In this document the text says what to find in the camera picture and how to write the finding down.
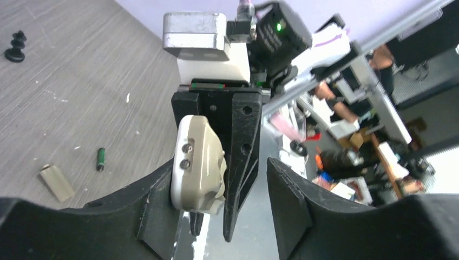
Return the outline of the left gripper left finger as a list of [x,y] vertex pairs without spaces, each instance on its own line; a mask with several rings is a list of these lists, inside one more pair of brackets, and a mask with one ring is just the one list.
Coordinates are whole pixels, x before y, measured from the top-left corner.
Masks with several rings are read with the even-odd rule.
[[1,259],[171,259],[172,161],[81,209],[1,199]]

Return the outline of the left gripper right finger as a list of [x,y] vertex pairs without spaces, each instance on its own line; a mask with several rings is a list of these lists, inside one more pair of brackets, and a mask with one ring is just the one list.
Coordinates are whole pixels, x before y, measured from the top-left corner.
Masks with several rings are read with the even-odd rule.
[[280,259],[458,259],[458,196],[410,195],[374,208],[267,160]]

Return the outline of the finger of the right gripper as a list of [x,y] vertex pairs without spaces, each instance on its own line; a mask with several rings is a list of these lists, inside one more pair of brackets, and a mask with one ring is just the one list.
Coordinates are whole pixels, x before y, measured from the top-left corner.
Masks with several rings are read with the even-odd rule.
[[232,97],[231,140],[228,159],[223,236],[230,242],[237,217],[258,176],[261,93],[235,93]]
[[190,212],[189,213],[189,221],[190,221],[190,231],[191,234],[195,237],[200,235],[202,224],[204,221],[204,214],[198,212]]

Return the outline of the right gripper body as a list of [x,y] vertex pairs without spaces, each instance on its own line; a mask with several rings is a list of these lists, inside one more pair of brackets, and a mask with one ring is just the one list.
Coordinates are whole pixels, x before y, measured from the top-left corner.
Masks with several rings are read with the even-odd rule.
[[258,151],[264,98],[260,87],[234,80],[195,79],[181,85],[171,104],[176,122],[186,115],[205,116],[224,151]]

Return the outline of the white remote control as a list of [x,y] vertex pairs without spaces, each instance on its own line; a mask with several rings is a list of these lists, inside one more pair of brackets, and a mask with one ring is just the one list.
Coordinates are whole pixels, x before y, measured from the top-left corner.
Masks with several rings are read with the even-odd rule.
[[205,116],[186,115],[181,119],[170,191],[175,208],[219,213],[225,202],[224,155],[221,141]]

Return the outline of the green battery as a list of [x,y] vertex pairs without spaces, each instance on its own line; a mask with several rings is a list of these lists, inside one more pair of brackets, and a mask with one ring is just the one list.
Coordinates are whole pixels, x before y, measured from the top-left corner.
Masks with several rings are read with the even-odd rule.
[[105,148],[101,147],[97,151],[96,170],[101,172],[104,170],[105,165]]

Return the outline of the beige battery cover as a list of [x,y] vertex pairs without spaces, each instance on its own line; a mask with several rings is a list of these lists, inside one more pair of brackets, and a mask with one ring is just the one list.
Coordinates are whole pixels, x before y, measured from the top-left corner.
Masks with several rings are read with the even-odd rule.
[[59,202],[65,202],[75,195],[68,179],[56,165],[44,165],[40,171],[40,176]]

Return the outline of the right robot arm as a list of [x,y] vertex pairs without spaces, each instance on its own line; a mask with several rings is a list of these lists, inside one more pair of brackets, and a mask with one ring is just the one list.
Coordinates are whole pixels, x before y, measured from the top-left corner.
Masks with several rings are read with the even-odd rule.
[[205,215],[222,211],[230,242],[258,175],[263,99],[280,107],[288,99],[272,97],[278,89],[298,85],[303,72],[324,79],[358,51],[339,15],[310,33],[283,1],[240,1],[232,21],[216,12],[169,12],[163,48],[180,73],[171,99],[178,127],[172,203],[189,213],[194,236]]

